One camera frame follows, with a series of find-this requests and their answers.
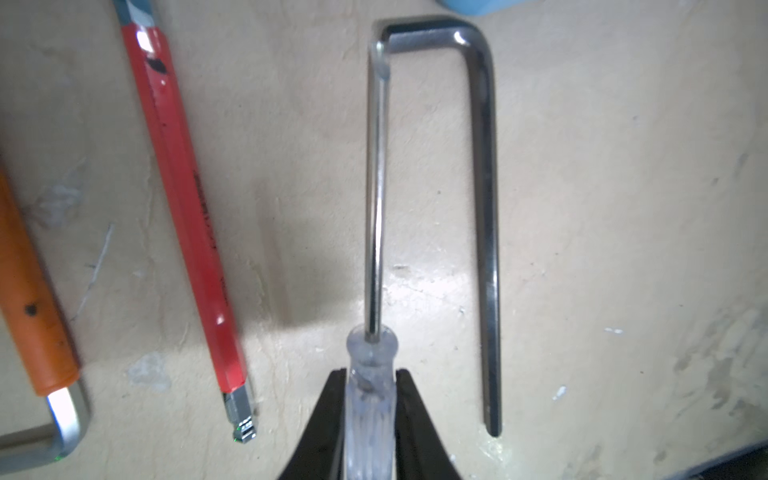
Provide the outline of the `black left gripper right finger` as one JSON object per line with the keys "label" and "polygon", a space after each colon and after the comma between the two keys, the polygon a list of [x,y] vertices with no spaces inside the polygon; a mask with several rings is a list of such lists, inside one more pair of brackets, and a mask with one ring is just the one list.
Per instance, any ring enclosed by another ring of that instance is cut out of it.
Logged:
{"label": "black left gripper right finger", "polygon": [[407,369],[395,372],[396,478],[403,480],[460,480]]}

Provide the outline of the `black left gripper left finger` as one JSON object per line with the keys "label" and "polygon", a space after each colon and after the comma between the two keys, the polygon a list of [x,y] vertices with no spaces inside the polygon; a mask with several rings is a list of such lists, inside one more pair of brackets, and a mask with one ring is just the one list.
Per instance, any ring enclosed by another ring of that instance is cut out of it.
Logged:
{"label": "black left gripper left finger", "polygon": [[347,370],[333,370],[280,480],[344,477],[344,418]]}

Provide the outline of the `orange sleeved hex key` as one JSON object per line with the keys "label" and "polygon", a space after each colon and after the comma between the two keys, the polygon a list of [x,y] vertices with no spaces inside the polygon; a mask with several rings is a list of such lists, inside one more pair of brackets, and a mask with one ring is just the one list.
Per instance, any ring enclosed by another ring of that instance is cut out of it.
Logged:
{"label": "orange sleeved hex key", "polygon": [[3,475],[62,460],[80,444],[91,414],[80,366],[9,181],[1,177],[1,313],[51,422],[1,437]]}

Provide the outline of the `black hex key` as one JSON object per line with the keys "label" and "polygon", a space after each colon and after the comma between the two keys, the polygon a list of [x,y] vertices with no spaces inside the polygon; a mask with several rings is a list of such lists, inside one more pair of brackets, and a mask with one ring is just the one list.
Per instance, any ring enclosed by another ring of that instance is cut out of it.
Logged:
{"label": "black hex key", "polygon": [[498,438],[503,428],[499,222],[494,65],[488,42],[473,24],[447,16],[382,21],[373,40],[394,54],[455,49],[467,69],[473,160],[478,300],[484,423]]}

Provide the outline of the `red sleeved hex key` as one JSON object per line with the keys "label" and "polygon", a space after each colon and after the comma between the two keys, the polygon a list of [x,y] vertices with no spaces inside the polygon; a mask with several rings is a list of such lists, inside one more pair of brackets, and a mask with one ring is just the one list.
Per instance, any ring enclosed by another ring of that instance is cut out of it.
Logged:
{"label": "red sleeved hex key", "polygon": [[256,436],[246,362],[167,38],[148,1],[114,4],[233,439]]}

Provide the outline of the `blue toolbox with clear lid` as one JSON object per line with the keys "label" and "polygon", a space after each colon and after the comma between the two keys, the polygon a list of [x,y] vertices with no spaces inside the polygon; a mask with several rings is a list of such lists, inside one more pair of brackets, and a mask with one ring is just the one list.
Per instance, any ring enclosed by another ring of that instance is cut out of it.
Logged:
{"label": "blue toolbox with clear lid", "polygon": [[484,16],[525,2],[527,0],[437,0],[442,7],[463,16]]}

